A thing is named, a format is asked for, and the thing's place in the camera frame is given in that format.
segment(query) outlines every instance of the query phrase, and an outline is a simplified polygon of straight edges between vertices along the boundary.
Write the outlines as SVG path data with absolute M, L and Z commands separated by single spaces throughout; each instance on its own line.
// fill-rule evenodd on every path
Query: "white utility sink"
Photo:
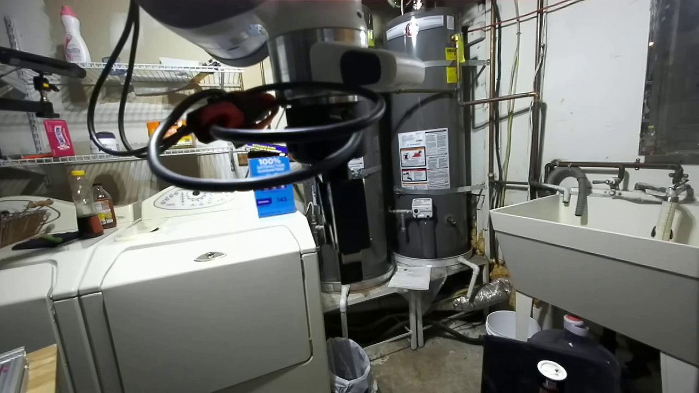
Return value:
M 679 204 L 672 241 L 654 241 L 661 205 L 545 196 L 490 212 L 519 292 L 699 365 L 699 205 Z

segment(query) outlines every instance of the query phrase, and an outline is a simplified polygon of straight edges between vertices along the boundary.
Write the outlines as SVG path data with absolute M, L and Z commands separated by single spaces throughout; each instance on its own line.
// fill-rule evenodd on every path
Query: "spray bottle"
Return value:
M 65 30 L 65 62 L 69 64 L 90 64 L 90 51 L 80 35 L 80 20 L 75 18 L 69 4 L 60 8 L 60 23 Z

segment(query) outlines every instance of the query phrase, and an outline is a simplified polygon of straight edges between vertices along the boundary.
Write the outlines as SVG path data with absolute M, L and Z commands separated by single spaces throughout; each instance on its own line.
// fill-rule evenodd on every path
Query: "bottle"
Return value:
M 587 339 L 587 326 L 565 314 L 564 331 L 539 331 L 528 345 L 537 347 L 532 369 L 539 392 L 619 393 L 619 365 L 612 353 Z
M 110 194 L 99 184 L 95 184 L 92 191 L 93 191 L 93 202 L 95 202 L 95 210 L 99 214 L 103 228 L 104 230 L 116 228 Z
M 72 175 L 72 204 L 79 218 L 79 236 L 93 239 L 103 235 L 103 222 L 95 214 L 92 188 L 84 182 L 84 170 L 75 169 Z
M 80 20 L 69 4 L 60 8 L 60 23 L 65 30 L 65 62 L 69 64 L 90 64 L 90 51 L 80 35 Z

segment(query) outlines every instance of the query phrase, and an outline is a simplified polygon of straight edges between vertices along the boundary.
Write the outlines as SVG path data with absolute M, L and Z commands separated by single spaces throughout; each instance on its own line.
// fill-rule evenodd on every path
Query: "blue container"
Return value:
M 291 161 L 286 156 L 277 158 L 248 158 L 248 175 L 251 177 L 272 177 L 279 172 L 287 172 Z M 296 210 L 293 202 L 293 185 L 283 184 L 277 188 L 255 191 L 257 217 L 279 217 Z

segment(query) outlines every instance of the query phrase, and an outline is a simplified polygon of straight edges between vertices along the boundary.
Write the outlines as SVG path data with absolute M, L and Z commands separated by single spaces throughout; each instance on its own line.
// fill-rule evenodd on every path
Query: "cable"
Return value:
M 137 8 L 134 0 L 131 0 L 131 2 L 129 2 L 129 11 L 127 11 L 123 29 L 121 29 L 121 34 L 119 34 L 119 37 L 117 37 L 117 42 L 116 42 L 116 46 L 114 46 L 106 64 L 104 64 L 99 77 L 95 79 L 93 89 L 92 89 L 90 100 L 87 100 L 87 135 L 90 135 L 90 140 L 92 140 L 92 145 L 93 145 L 95 148 L 99 148 L 103 153 L 106 153 L 106 156 L 117 156 L 117 158 L 146 158 L 146 153 L 148 153 L 146 146 L 141 146 L 141 148 L 129 148 L 129 140 L 123 139 L 123 106 L 127 106 L 129 84 L 131 84 L 131 77 L 133 77 L 133 62 L 134 62 L 134 51 L 137 51 L 137 34 L 140 34 L 140 8 Z M 95 139 L 93 117 L 95 117 L 95 104 L 97 104 L 97 99 L 99 99 L 99 93 L 103 93 L 103 87 L 104 87 L 104 84 L 106 84 L 106 79 L 109 79 L 109 75 L 110 75 L 117 57 L 121 56 L 129 37 L 131 37 L 131 56 L 129 56 L 129 67 L 127 67 L 127 79 L 129 79 L 129 84 L 123 81 L 123 89 L 121 89 L 121 96 L 119 96 L 119 115 L 117 115 L 117 119 L 119 119 L 119 120 L 117 120 L 117 127 L 119 127 L 117 132 L 119 132 L 119 139 L 121 139 L 121 143 L 123 143 L 123 151 L 116 151 L 116 148 L 106 148 L 106 146 Z M 158 148 L 175 146 L 180 135 L 184 135 L 184 134 L 169 135 Z
M 400 120 L 392 124 L 392 132 L 400 132 L 400 127 L 414 115 L 419 112 L 424 106 L 431 104 L 431 100 L 439 100 L 439 99 L 446 99 L 446 96 L 453 96 L 456 93 L 436 93 L 431 96 L 425 96 L 422 100 L 416 100 L 411 110 L 406 110 Z
M 224 127 L 212 127 L 210 134 L 219 140 L 226 140 L 226 143 L 236 143 L 236 140 L 246 140 L 246 143 L 281 143 L 293 139 L 317 139 L 317 135 L 330 135 L 331 139 L 344 139 L 348 134 L 355 134 L 358 130 L 367 130 L 373 122 L 379 120 L 379 117 L 385 115 L 385 100 L 379 94 L 371 93 L 371 89 L 346 89 L 346 87 L 339 87 L 334 84 L 277 84 L 277 86 L 259 86 L 248 89 L 248 94 L 259 94 L 267 89 L 299 89 L 299 87 L 322 87 L 322 89 L 344 89 L 344 94 L 358 94 L 364 100 L 373 104 L 373 112 L 369 112 L 363 119 L 353 119 L 353 120 L 342 120 L 342 122 L 330 122 L 330 124 L 318 124 L 318 127 L 296 127 L 296 130 L 268 130 L 263 134 L 259 134 L 259 130 L 224 130 Z
M 568 8 L 571 8 L 571 4 L 579 4 L 579 2 L 582 2 L 582 0 L 558 0 L 558 2 L 555 2 L 555 4 L 547 4 L 547 8 L 544 10 L 544 13 L 557 13 L 557 11 L 568 10 Z M 528 11 L 528 13 L 522 13 L 519 18 L 502 20 L 502 29 L 509 29 L 509 27 L 516 27 L 516 25 L 522 25 L 522 23 L 537 20 L 537 16 L 539 16 L 539 11 Z M 470 29 L 468 34 L 490 30 L 490 29 L 495 29 L 495 27 L 494 27 L 494 25 L 488 25 L 488 27 L 475 27 L 475 29 Z
M 173 172 L 169 169 L 165 169 L 158 161 L 158 151 L 162 151 L 162 140 L 164 134 L 167 132 L 169 124 L 175 124 L 179 120 L 180 115 L 185 115 L 188 110 L 192 110 L 194 106 L 198 106 L 204 94 L 184 100 L 175 107 L 175 112 L 165 119 L 165 122 L 158 124 L 158 130 L 154 132 L 154 135 L 148 143 L 148 166 L 151 172 L 164 182 L 169 182 L 179 188 L 188 188 L 188 191 L 210 191 L 210 193 L 221 193 L 221 191 L 257 191 L 257 188 L 272 188 L 272 185 L 281 185 L 281 184 L 295 184 L 295 182 L 304 182 L 317 175 L 322 175 L 341 164 L 344 164 L 364 143 L 364 130 L 369 124 L 376 124 L 385 112 L 386 112 L 386 104 L 379 94 L 373 94 L 369 89 L 363 87 L 342 87 L 342 86 L 334 86 L 334 84 L 277 84 L 277 86 L 262 86 L 248 93 L 267 93 L 267 89 L 299 89 L 299 87 L 326 87 L 326 89 L 341 89 L 348 96 L 361 96 L 369 104 L 373 104 L 373 107 L 353 120 L 344 120 L 344 122 L 334 122 L 334 124 L 320 124 L 320 127 L 295 127 L 295 130 L 286 130 L 286 132 L 263 132 L 259 134 L 257 130 L 222 130 L 222 127 L 212 127 L 210 134 L 222 140 L 255 140 L 255 143 L 293 143 L 300 135 L 330 135 L 330 139 L 341 139 L 341 135 L 348 135 L 346 143 L 331 151 L 327 158 L 322 158 L 320 161 L 308 164 L 299 170 L 293 172 L 283 172 L 283 175 L 274 175 L 274 177 L 259 177 L 259 180 L 198 180 L 198 177 L 184 177 L 179 172 Z
M 104 81 L 106 77 L 110 75 L 114 70 L 114 64 L 117 62 L 119 53 L 123 51 L 123 45 L 131 35 L 131 29 L 133 29 L 133 10 L 137 10 L 134 0 L 129 2 L 129 11 L 127 11 L 127 23 L 123 23 L 123 29 L 121 29 L 121 35 L 117 37 L 99 77 L 95 79 L 93 84 L 93 89 L 90 94 L 90 100 L 87 100 L 87 134 L 90 134 L 90 140 L 93 146 L 97 146 L 99 151 L 109 153 L 109 156 L 119 156 L 119 158 L 129 158 L 129 156 L 140 156 L 137 151 L 114 151 L 114 148 L 106 148 L 104 145 L 99 145 L 99 140 L 95 139 L 95 127 L 93 127 L 93 112 L 95 112 L 95 104 L 97 104 L 97 96 L 104 87 Z

